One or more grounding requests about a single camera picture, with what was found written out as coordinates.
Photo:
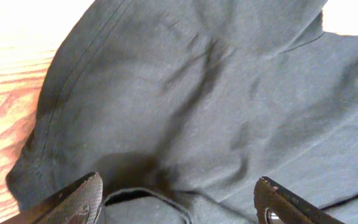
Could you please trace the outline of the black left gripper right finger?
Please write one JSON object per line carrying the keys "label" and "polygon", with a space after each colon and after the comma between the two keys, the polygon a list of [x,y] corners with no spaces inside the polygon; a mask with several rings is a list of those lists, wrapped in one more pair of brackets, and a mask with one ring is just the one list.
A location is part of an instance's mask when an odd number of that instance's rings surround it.
{"label": "black left gripper right finger", "polygon": [[259,224],[344,224],[265,176],[255,185],[254,207]]}

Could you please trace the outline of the black t-shirt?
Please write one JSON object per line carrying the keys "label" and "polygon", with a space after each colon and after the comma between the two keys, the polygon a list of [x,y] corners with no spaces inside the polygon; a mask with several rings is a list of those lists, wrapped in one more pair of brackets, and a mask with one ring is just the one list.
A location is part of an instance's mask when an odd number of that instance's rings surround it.
{"label": "black t-shirt", "polygon": [[265,175],[358,223],[358,36],[323,1],[95,1],[6,177],[27,210],[89,172],[105,223],[256,223]]}

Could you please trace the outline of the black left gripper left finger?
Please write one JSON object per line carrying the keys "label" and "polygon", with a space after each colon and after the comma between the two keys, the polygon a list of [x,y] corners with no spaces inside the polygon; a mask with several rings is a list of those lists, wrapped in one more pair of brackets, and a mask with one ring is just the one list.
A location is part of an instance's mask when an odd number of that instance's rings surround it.
{"label": "black left gripper left finger", "polygon": [[101,211],[103,180],[90,172],[42,203],[1,224],[95,224]]}

